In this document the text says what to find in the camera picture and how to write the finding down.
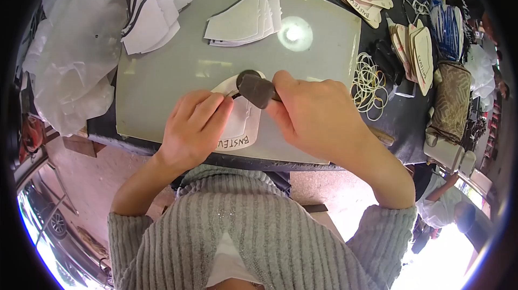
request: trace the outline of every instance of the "hand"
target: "hand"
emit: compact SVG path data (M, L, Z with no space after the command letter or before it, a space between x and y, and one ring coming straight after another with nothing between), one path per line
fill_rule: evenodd
M167 119L156 158L179 174L203 163L216 149L233 105L232 98L207 90L184 95Z
M272 100L266 111L298 149L343 165L344 157L354 156L355 148L372 137L342 83L296 80L278 71L273 84L282 103Z
M450 176L445 176L444 179L446 180L446 184L453 186L458 181L458 172L455 172L455 174Z

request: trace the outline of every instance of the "left hand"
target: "left hand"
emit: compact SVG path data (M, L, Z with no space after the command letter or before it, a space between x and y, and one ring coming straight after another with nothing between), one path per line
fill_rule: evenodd
M187 93L167 119L162 145L154 156L179 174L200 165L216 149L233 106L232 98L221 93Z

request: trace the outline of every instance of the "woman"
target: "woman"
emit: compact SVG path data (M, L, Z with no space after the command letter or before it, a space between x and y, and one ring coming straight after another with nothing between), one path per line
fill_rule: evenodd
M342 243L266 174L200 165L215 150L233 101L195 91L167 119L159 151L113 199L110 257L118 289L385 289L401 269L416 219L401 163L363 123L346 86L275 73L283 103L266 111L286 141L367 182L379 202ZM187 170L156 221L153 198Z

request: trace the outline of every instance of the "car wheel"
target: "car wheel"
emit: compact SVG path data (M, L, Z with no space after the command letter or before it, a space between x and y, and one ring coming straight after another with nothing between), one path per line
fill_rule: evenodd
M61 211L56 210L54 215L50 217L47 229L57 239L62 240L66 236L66 222Z

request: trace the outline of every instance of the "car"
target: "car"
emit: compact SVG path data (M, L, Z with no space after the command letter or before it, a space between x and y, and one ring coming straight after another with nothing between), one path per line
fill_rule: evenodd
M102 264L102 259L98 260L87 248L70 228L59 209L52 213L55 203L47 192L36 189L31 181L19 195L19 203L22 214L27 218L32 216L29 221L38 230L41 230L47 219L50 219L43 233L59 264L60 274L65 270L75 282L84 286L87 286L85 279L90 279L103 287L113 288L111 268Z

